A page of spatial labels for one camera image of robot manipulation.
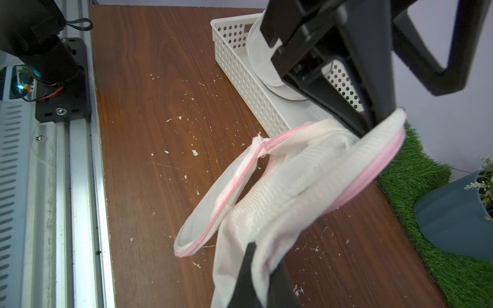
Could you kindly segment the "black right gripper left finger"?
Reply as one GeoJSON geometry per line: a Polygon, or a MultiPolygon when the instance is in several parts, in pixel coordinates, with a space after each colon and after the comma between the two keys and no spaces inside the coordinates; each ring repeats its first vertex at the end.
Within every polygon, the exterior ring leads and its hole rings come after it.
{"type": "Polygon", "coordinates": [[[251,264],[256,250],[255,243],[249,243],[241,263],[238,279],[228,304],[228,308],[258,308],[262,307],[257,298],[252,282],[251,264]]]}

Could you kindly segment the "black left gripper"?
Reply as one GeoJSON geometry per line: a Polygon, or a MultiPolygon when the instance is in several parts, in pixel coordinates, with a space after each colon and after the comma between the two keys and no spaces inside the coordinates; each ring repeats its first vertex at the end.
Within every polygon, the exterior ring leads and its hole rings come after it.
{"type": "Polygon", "coordinates": [[[271,61],[281,80],[358,137],[396,109],[389,1],[270,1],[260,29],[275,48],[271,61]],[[345,46],[330,41],[341,41],[338,30],[345,46]],[[354,110],[322,72],[348,53],[350,77],[366,115],[354,110]]]}

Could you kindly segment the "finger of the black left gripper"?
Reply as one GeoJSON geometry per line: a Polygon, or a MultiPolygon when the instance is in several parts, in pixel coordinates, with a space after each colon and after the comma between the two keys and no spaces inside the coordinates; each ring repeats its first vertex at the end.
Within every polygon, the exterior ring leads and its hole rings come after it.
{"type": "Polygon", "coordinates": [[[395,54],[434,96],[462,91],[492,1],[391,1],[395,54]]]}

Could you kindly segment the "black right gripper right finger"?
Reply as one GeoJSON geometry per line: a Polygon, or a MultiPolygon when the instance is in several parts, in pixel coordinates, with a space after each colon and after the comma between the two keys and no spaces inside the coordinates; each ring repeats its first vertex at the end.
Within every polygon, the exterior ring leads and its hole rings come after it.
{"type": "Polygon", "coordinates": [[[270,275],[267,308],[300,308],[283,262],[270,275]]]}

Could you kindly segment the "white perforated plastic basket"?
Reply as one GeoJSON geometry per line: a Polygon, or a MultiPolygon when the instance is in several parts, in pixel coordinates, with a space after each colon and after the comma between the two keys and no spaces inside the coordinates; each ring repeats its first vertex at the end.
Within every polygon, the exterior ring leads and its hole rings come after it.
{"type": "Polygon", "coordinates": [[[250,111],[270,137],[309,122],[333,118],[311,101],[277,96],[256,76],[245,46],[251,26],[261,13],[213,19],[210,22],[215,59],[250,111]]]}

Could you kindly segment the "green artificial grass mat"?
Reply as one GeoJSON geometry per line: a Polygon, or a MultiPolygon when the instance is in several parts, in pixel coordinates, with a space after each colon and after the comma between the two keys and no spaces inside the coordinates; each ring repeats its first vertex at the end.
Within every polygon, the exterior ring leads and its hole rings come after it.
{"type": "Polygon", "coordinates": [[[449,307],[492,307],[492,212],[467,186],[481,170],[451,180],[452,167],[434,161],[416,130],[378,183],[449,307]]]}

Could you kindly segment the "artificial plant in teal pot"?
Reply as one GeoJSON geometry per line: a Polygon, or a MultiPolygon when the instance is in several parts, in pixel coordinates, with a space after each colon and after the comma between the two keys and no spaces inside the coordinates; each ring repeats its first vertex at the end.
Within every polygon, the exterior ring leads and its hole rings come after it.
{"type": "Polygon", "coordinates": [[[457,255],[492,259],[492,159],[479,171],[420,197],[414,214],[423,236],[457,255]]]}

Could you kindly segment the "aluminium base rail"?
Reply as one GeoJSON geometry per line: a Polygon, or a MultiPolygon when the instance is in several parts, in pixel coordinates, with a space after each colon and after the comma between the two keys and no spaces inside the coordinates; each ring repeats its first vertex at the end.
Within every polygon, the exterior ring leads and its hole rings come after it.
{"type": "Polygon", "coordinates": [[[1,306],[114,307],[90,1],[56,1],[77,81],[1,53],[1,306]]]}

